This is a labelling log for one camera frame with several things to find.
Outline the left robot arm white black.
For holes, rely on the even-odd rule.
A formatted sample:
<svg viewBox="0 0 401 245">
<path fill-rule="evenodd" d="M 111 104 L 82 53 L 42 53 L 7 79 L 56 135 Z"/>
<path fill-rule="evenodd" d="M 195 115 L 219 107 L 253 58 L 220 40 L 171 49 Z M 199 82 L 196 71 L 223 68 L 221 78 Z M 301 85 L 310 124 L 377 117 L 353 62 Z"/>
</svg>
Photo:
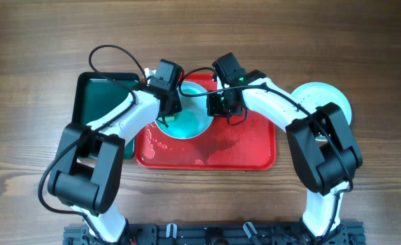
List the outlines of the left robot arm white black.
<svg viewBox="0 0 401 245">
<path fill-rule="evenodd" d="M 126 99 L 105 116 L 63 130 L 56 157 L 39 182 L 37 195 L 49 211 L 43 190 L 69 206 L 66 214 L 81 216 L 96 242 L 128 242 L 128 222 L 115 197 L 121 180 L 126 143 L 158 118 L 180 112 L 176 85 L 139 83 Z"/>
</svg>

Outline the white plate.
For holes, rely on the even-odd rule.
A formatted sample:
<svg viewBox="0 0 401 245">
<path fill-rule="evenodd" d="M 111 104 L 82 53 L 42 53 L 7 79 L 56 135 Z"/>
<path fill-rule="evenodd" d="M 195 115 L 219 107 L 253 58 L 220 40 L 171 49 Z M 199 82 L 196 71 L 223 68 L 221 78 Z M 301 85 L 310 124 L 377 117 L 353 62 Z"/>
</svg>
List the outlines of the white plate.
<svg viewBox="0 0 401 245">
<path fill-rule="evenodd" d="M 323 82 L 309 82 L 297 87 L 291 94 L 295 101 L 303 108 L 306 104 L 312 107 L 321 107 L 330 102 L 338 105 L 347 120 L 348 125 L 352 120 L 352 108 L 346 96 L 336 87 Z"/>
<path fill-rule="evenodd" d="M 213 121 L 213 117 L 207 113 L 206 96 L 187 97 L 179 92 L 179 98 L 182 111 L 176 113 L 176 120 L 166 122 L 168 127 L 158 121 L 153 126 L 177 140 L 188 140 L 201 135 Z"/>
</svg>

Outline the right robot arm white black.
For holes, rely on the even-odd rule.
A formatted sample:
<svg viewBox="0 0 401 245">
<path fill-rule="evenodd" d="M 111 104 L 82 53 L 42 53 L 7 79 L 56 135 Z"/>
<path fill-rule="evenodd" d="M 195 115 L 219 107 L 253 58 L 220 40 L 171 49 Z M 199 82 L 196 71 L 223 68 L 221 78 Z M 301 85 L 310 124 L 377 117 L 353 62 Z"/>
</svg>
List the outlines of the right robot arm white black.
<svg viewBox="0 0 401 245">
<path fill-rule="evenodd" d="M 214 73 L 208 113 L 227 116 L 243 108 L 261 114 L 287 135 L 294 170 L 307 189 L 302 225 L 313 242 L 332 239 L 340 226 L 342 197 L 353 190 L 363 158 L 342 108 L 333 101 L 294 97 L 264 73 L 244 69 Z"/>
</svg>

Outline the green yellow sponge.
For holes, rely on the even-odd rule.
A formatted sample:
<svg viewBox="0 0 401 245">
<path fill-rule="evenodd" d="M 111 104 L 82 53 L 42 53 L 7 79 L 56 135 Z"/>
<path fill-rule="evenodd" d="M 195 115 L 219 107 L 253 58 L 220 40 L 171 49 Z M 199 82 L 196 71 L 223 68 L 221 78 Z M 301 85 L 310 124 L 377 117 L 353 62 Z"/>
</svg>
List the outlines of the green yellow sponge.
<svg viewBox="0 0 401 245">
<path fill-rule="evenodd" d="M 165 117 L 166 122 L 174 122 L 176 120 L 176 114 L 168 115 Z"/>
</svg>

